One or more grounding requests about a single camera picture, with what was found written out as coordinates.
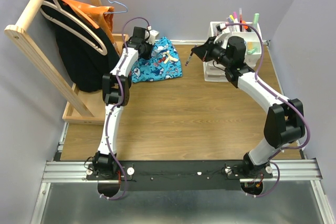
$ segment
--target green marker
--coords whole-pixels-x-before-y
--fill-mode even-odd
[[[254,19],[253,19],[253,27],[258,28],[258,19],[259,19],[259,13],[254,14]]]

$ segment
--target metal sheet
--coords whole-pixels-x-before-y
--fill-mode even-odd
[[[311,183],[280,182],[263,198],[241,191],[135,191],[100,199],[96,184],[52,184],[42,223],[323,223]]]

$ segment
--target black jacket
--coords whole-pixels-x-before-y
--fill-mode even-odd
[[[52,4],[54,3],[53,0],[46,1]],[[66,5],[61,0],[58,0],[58,2],[63,10],[81,20],[81,18],[76,15],[70,6]],[[63,24],[71,27],[99,46],[83,28],[68,17],[64,16],[62,13],[45,5],[42,5],[42,10],[50,17],[55,18]],[[102,55],[76,35],[53,22],[51,23],[55,29],[59,54],[71,80],[77,84],[80,90],[85,92],[93,92],[101,89],[103,74],[109,73],[119,61],[119,56],[105,32],[101,28],[95,29],[90,24],[83,22],[102,40],[106,46],[107,55]]]

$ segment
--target orange hanger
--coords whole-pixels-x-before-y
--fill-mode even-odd
[[[64,3],[69,5],[71,9],[75,9],[83,18],[85,18],[95,29],[98,29],[99,26],[88,16],[86,15],[83,11],[81,11],[79,8],[71,4],[68,0],[62,0]]]

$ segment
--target white container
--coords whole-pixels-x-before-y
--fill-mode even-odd
[[[218,25],[219,23],[223,23],[223,22],[210,22],[208,37],[217,36],[216,25]],[[258,30],[258,32],[261,36],[261,31],[260,31],[259,24],[257,25],[257,30]],[[244,62],[249,67],[254,68],[257,64],[257,61],[259,60],[259,58],[261,56],[261,46],[262,46],[262,45],[260,45],[260,41],[258,39],[257,34],[254,31],[251,31],[251,32],[233,31],[233,32],[231,32],[229,30],[229,28],[226,28],[225,30],[223,30],[223,34],[226,34],[226,37],[225,37],[224,42],[223,42],[223,47],[224,48],[226,48],[227,40],[231,36],[239,36],[239,37],[243,38],[246,41],[246,47],[249,44],[249,45],[251,45],[252,48],[257,48],[257,50],[253,54],[251,54],[251,55],[247,54],[247,50],[246,50],[246,54],[245,54],[245,61]],[[221,69],[225,69],[225,67],[223,65],[218,65],[217,63],[215,63],[215,66],[217,66]],[[204,71],[205,81],[227,82],[224,71],[215,68],[213,66],[213,61],[204,62],[203,63],[203,71]]]

